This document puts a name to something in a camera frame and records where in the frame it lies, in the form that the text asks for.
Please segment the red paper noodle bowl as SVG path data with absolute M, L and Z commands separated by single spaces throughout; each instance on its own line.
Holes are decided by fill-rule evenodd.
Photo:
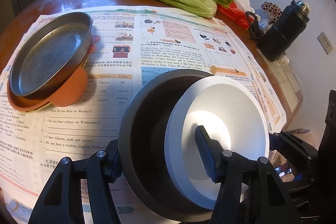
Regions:
M 210 210 L 215 206 L 220 185 L 213 183 L 211 179 L 202 182 L 192 182 L 189 180 L 183 164 L 182 129 L 187 112 L 197 92 L 201 92 L 205 88 L 215 84 L 233 85 L 245 92 L 250 92 L 244 85 L 229 77 L 209 76 L 198 80 L 184 92 L 174 106 L 165 133 L 165 160 L 167 170 L 174 185 L 188 200 L 202 208 Z

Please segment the steel bowl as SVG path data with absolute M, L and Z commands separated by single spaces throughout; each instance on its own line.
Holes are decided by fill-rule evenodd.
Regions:
M 166 126 L 175 104 L 192 84 L 209 76 L 194 69 L 155 76 L 132 98 L 120 125 L 118 150 L 127 183 L 146 207 L 174 221 L 204 222 L 212 214 L 177 189 L 164 153 Z

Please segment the orange plastic plate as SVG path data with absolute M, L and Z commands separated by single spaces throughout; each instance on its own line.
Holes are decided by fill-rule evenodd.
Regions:
M 84 93 L 87 86 L 88 75 L 84 69 L 88 56 L 96 49 L 96 43 L 100 40 L 100 36 L 92 35 L 92 42 L 88 53 L 70 75 L 70 77 L 50 96 L 44 96 L 42 99 L 26 99 L 16 96 L 10 88 L 10 80 L 7 82 L 7 99 L 9 104 L 22 113 L 31 113 L 33 111 L 42 110 L 49 105 L 66 107 L 74 104 Z

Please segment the steel round pan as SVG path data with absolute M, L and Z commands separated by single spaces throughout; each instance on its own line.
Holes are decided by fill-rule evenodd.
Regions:
M 61 87 L 89 51 L 92 24 L 87 13 L 71 12 L 38 29 L 12 65 L 9 85 L 13 94 L 42 98 Z

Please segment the black thermos bottle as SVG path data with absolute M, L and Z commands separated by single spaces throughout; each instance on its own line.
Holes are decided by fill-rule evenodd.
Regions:
M 286 6 L 278 19 L 266 32 L 261 27 L 254 13 L 247 11 L 249 33 L 256 40 L 259 51 L 270 62 L 278 60 L 296 38 L 305 30 L 309 22 L 310 7 L 304 0 L 293 0 Z

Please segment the printed newspaper sheet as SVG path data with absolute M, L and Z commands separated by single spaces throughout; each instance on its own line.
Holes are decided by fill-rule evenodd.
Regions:
M 88 84 L 75 104 L 17 111 L 7 99 L 13 60 L 1 73 L 1 203 L 18 223 L 28 222 L 58 161 L 83 159 L 116 139 L 135 93 L 161 73 L 196 69 L 235 79 L 258 100 L 270 131 L 286 124 L 270 80 L 226 21 L 150 6 L 86 12 L 100 40 L 86 61 Z

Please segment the red packet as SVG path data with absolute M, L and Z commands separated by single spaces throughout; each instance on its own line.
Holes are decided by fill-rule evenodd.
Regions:
M 235 2 L 230 3 L 228 7 L 224 7 L 220 4 L 217 4 L 217 7 L 218 12 L 226 16 L 244 31 L 247 31 L 250 24 L 255 21 L 253 16 L 247 15 Z

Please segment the leopard print cloth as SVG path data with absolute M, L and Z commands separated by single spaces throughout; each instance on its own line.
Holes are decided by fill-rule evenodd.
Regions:
M 268 16 L 272 19 L 272 22 L 278 20 L 278 18 L 282 15 L 282 9 L 278 7 L 275 3 L 272 2 L 264 2 L 261 5 L 261 8 L 268 14 Z

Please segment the white wall socket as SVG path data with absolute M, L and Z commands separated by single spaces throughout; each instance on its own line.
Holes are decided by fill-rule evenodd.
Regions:
M 327 55 L 330 54 L 331 51 L 333 50 L 333 46 L 332 46 L 330 40 L 328 39 L 328 37 L 325 35 L 325 33 L 321 32 L 319 34 L 319 36 L 317 37 L 317 39 L 320 42 L 320 44 L 323 47 L 326 54 Z

